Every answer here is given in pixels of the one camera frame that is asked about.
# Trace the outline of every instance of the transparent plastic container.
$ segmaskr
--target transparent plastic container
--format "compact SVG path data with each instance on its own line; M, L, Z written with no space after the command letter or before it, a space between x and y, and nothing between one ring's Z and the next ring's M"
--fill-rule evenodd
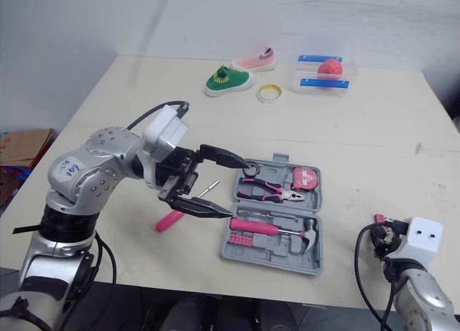
M331 63L333 66L338 65L341 72L324 73L324 68ZM343 95L356 76L357 69L354 63L341 56L297 55L290 80L295 92Z

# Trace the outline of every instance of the pliers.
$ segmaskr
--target pliers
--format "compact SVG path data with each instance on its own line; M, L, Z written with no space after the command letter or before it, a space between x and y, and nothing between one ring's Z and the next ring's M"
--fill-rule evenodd
M252 178L240 178L239 183L242 184L251 184L262 189L269 190L273 192L271 195L251 195L247 192L238 191L236 196L240 198L245 198L248 200L269 200L275 203L281 203L283 200L292 200L293 202L299 202L305 200L305 196L300 193L292 190L284 190L281 184L274 184L272 182L266 182L262 179L252 179Z

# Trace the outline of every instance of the white wall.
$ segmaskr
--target white wall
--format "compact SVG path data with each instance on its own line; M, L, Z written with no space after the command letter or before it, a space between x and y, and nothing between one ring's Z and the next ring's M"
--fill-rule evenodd
M460 85L460 0L1 0L1 130L64 127L115 55L229 60L274 44ZM32 110L34 117L23 115Z

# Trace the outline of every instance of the robotic arm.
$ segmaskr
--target robotic arm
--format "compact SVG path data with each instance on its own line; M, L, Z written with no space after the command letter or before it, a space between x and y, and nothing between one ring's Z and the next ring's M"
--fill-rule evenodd
M385 278L391 283L390 302L381 318L370 304L359 278L357 255L363 233L370 229L374 256L383 262ZM355 250L355 274L359 290L371 312L386 325L391 302L404 319L406 331L454 331L460 324L454 316L454 306L444 294L428 265L438 251L443 226L424 218L413 218L410 223L388 220L374 223L359 234Z
M230 168L249 167L225 149L178 147L188 130L181 120L187 110L188 103L178 110L164 106L142 137L122 127L102 129L53 162L41 223L14 230L34 233L19 274L19 291L0 301L0 329L59 330L94 280L89 249L96 221L125 177L144 179L172 209L201 218L232 216L207 200L181 197L191 191L196 167L204 159Z

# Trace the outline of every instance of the pink shoe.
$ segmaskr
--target pink shoe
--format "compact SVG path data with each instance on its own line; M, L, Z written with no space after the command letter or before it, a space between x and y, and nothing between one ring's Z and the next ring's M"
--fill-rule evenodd
M244 60L232 60L230 66L239 71L258 71L273 70L276 68L275 51L268 47L258 56L246 58Z

